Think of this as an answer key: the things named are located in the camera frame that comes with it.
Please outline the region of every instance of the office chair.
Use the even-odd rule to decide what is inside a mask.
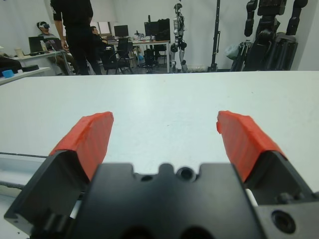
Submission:
[[[106,74],[109,74],[109,70],[115,69],[115,75],[117,75],[118,70],[120,69],[122,74],[125,74],[125,67],[129,69],[131,74],[133,74],[133,71],[130,66],[129,62],[129,51],[133,48],[133,44],[130,42],[128,38],[121,38],[119,39],[119,46],[118,50],[105,50],[100,55],[103,67],[106,70]]]
[[[165,59],[167,58],[166,56],[166,45],[155,45],[154,46],[154,52],[155,52],[155,60],[158,61],[159,57],[164,57],[164,64],[165,64]]]

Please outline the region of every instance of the black shirt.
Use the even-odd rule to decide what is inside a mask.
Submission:
[[[51,0],[53,19],[62,21],[66,27],[90,26],[93,17],[90,0]]]

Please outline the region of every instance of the computer monitor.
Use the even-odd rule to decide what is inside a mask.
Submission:
[[[114,26],[115,36],[123,37],[129,35],[129,28],[127,25],[123,26]]]
[[[29,37],[30,53],[43,51],[40,41],[44,41],[43,36]]]
[[[157,21],[144,22],[145,36],[155,36],[159,33],[159,23]]]

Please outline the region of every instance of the white table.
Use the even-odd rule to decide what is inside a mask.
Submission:
[[[48,71],[49,69],[50,69],[49,67],[40,67],[38,70],[35,70],[35,71],[17,73],[11,78],[0,77],[0,86],[7,84],[9,82],[12,82],[12,81],[16,81],[16,80],[25,78],[25,77],[43,76],[43,72]]]
[[[66,54],[66,52],[63,52],[63,51],[52,51],[52,52],[45,53],[45,54],[42,54],[42,55],[24,56],[23,58],[14,57],[14,58],[12,58],[12,59],[13,59],[13,60],[17,60],[17,61],[19,61],[23,66],[26,66],[26,63],[27,63],[28,61],[31,61],[31,60],[36,60],[36,59],[41,59],[41,58],[48,58],[48,57],[55,57],[55,56],[62,56],[63,59],[64,59],[64,64],[65,64],[66,69],[67,69],[67,71],[68,71],[68,75],[71,76],[71,75],[73,75],[73,74],[72,74],[72,71],[70,70],[70,66],[69,66],[69,63],[68,63],[67,60],[66,60],[65,54]]]
[[[216,118],[230,110],[252,116],[319,191],[318,91],[319,72],[30,77],[0,87],[0,151],[47,155],[82,116],[112,111],[105,163],[198,172],[204,162],[228,162]],[[1,198],[0,213],[12,200]],[[0,231],[25,238],[2,219]]]
[[[143,46],[143,45],[165,45],[166,46],[166,56],[167,56],[167,73],[169,73],[169,63],[170,63],[170,41],[132,41],[133,46]],[[110,42],[109,44],[118,46],[118,42]]]

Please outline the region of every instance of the black pants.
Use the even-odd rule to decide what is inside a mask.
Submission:
[[[93,33],[89,26],[68,27],[66,29],[66,41],[82,76],[89,75],[86,60],[91,64],[96,75],[102,74],[95,55]]]

